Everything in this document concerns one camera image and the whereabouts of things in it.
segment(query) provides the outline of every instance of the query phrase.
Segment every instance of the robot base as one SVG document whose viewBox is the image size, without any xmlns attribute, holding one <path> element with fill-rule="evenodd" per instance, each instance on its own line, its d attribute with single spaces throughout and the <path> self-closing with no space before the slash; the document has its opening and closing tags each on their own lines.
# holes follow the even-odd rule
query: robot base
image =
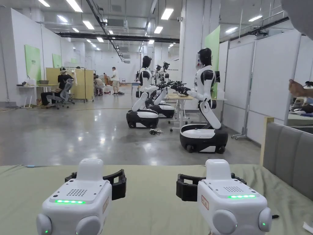
<svg viewBox="0 0 313 235">
<path fill-rule="evenodd" d="M 172 118 L 175 112 L 174 107 L 169 104 L 150 105 L 149 108 L 159 115 L 164 115 L 164 117 L 159 116 L 159 118 Z"/>
<path fill-rule="evenodd" d="M 137 123 L 144 125 L 146 128 L 156 128 L 159 115 L 151 109 L 139 109 L 136 112 L 129 110 L 126 114 L 126 120 L 129 128 L 136 128 Z"/>
<path fill-rule="evenodd" d="M 188 152 L 211 152 L 222 154 L 228 140 L 228 133 L 214 130 L 207 124 L 185 125 L 180 130 L 180 143 Z"/>
</svg>

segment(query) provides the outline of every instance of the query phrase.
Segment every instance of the white pillar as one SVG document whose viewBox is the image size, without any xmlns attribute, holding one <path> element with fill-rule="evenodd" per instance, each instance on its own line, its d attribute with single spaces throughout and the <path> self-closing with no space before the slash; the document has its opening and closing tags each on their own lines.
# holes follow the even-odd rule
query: white pillar
<svg viewBox="0 0 313 235">
<path fill-rule="evenodd" d="M 179 68 L 186 87 L 194 87 L 197 52 L 205 37 L 218 26 L 220 0 L 183 0 L 180 28 Z"/>
</svg>

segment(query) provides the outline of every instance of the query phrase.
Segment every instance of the green sign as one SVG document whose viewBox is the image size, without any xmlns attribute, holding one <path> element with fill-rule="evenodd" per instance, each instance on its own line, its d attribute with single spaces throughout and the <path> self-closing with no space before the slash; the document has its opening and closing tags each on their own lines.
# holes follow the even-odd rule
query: green sign
<svg viewBox="0 0 313 235">
<path fill-rule="evenodd" d="M 208 47 L 212 51 L 211 61 L 214 71 L 218 71 L 218 55 L 219 55 L 219 33 L 220 25 L 208 36 L 205 37 L 205 47 Z M 217 98 L 217 83 L 213 86 L 212 98 Z"/>
<path fill-rule="evenodd" d="M 57 54 L 52 54 L 53 67 L 61 68 L 62 67 L 62 57 Z"/>
<path fill-rule="evenodd" d="M 25 45 L 26 72 L 30 79 L 41 80 L 40 50 Z"/>
</svg>

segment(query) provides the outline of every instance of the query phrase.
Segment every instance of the person sitting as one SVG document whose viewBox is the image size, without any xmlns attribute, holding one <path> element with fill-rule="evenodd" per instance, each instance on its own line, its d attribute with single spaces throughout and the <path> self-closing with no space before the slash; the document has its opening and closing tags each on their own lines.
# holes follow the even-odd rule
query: person sitting
<svg viewBox="0 0 313 235">
<path fill-rule="evenodd" d="M 47 96 L 52 96 L 54 93 L 55 96 L 60 97 L 61 91 L 65 88 L 66 81 L 68 79 L 73 79 L 70 75 L 66 74 L 66 68 L 60 68 L 60 71 L 61 75 L 58 76 L 58 82 L 60 83 L 59 87 L 53 91 L 41 93 L 41 101 L 42 105 L 44 106 L 47 106 L 49 104 Z"/>
</svg>

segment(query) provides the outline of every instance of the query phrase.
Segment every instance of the air conditioning unit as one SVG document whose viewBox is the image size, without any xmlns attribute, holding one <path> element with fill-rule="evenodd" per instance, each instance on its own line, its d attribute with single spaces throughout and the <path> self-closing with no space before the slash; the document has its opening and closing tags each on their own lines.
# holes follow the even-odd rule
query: air conditioning unit
<svg viewBox="0 0 313 235">
<path fill-rule="evenodd" d="M 107 19 L 107 29 L 112 30 L 114 34 L 116 33 L 128 33 L 128 22 L 123 19 Z"/>
</svg>

